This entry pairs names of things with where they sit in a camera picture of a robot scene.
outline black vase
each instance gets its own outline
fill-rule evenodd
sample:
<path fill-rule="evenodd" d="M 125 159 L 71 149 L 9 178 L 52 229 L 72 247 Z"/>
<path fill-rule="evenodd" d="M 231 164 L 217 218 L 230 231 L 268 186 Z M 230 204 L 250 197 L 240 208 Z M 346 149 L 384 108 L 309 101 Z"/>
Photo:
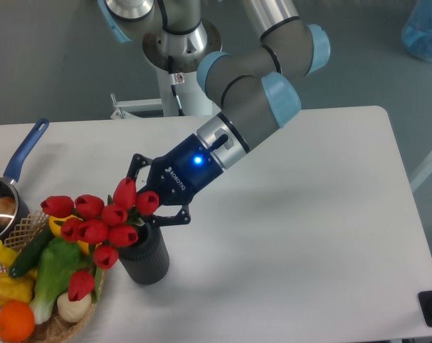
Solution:
<path fill-rule="evenodd" d="M 136 227 L 138 241 L 118 248 L 119 260 L 138 284 L 154 284 L 168 272 L 170 258 L 159 227 L 145 224 Z"/>

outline light blue joint cap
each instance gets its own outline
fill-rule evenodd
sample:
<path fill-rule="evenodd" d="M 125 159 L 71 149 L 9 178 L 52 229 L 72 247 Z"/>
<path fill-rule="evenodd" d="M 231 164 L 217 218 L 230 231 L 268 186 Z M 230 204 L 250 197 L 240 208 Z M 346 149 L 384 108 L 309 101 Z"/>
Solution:
<path fill-rule="evenodd" d="M 302 108 L 300 98 L 290 82 L 273 72 L 261 78 L 268 104 L 282 129 Z"/>
<path fill-rule="evenodd" d="M 131 41 L 129 37 L 125 35 L 125 33 L 119 28 L 117 22 L 114 21 L 110 12 L 108 11 L 106 5 L 104 4 L 104 0 L 98 0 L 99 8 L 102 11 L 104 20 L 107 22 L 108 27 L 111 29 L 114 37 L 119 43 L 127 43 Z"/>
<path fill-rule="evenodd" d="M 228 54 L 222 51 L 210 52 L 207 56 L 204 57 L 204 59 L 200 62 L 197 68 L 197 83 L 199 84 L 200 88 L 205 92 L 205 94 L 207 93 L 207 76 L 210 72 L 211 66 L 216 62 L 217 59 L 224 55 Z"/>
<path fill-rule="evenodd" d="M 307 25 L 313 36 L 313 61 L 311 62 L 310 71 L 313 73 L 316 69 L 325 66 L 330 57 L 330 42 L 328 35 L 318 25 Z"/>

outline bouquet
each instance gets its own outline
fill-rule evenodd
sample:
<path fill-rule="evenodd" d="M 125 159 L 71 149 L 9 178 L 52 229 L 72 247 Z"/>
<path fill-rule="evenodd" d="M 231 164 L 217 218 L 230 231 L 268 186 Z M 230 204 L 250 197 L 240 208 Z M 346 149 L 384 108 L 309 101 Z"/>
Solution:
<path fill-rule="evenodd" d="M 111 268 L 119 258 L 117 247 L 127 247 L 138 240 L 135 227 L 159 207 L 153 191 L 137 194 L 135 180 L 127 177 L 119 183 L 107 204 L 99 197 L 84 194 L 74 201 L 68 196 L 48 197 L 41 203 L 50 217 L 51 226 L 58 226 L 63 239 L 85 244 L 92 261 L 73 273 L 68 287 L 70 302 L 83 299 L 95 288 L 97 267 Z"/>

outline pot handle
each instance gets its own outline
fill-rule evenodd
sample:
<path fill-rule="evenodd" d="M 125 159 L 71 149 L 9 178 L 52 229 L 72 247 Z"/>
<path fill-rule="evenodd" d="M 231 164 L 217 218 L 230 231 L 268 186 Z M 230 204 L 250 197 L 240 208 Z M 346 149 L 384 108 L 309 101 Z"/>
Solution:
<path fill-rule="evenodd" d="M 24 164 L 25 158 L 29 155 L 30 151 L 34 148 L 35 144 L 39 141 L 48 126 L 49 121 L 47 119 L 40 119 L 36 122 L 19 148 L 14 152 L 13 157 L 9 160 L 3 173 L 4 177 L 14 182 L 19 180 L 22 164 Z"/>

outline cucumber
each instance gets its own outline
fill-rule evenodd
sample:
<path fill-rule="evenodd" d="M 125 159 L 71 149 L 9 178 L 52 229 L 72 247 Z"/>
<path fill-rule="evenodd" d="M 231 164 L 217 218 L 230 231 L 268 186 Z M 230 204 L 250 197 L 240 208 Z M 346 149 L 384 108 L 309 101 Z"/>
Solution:
<path fill-rule="evenodd" d="M 39 257 L 47 244 L 55 238 L 49 225 L 37 234 L 19 253 L 9 267 L 9 277 L 22 277 L 38 264 Z"/>

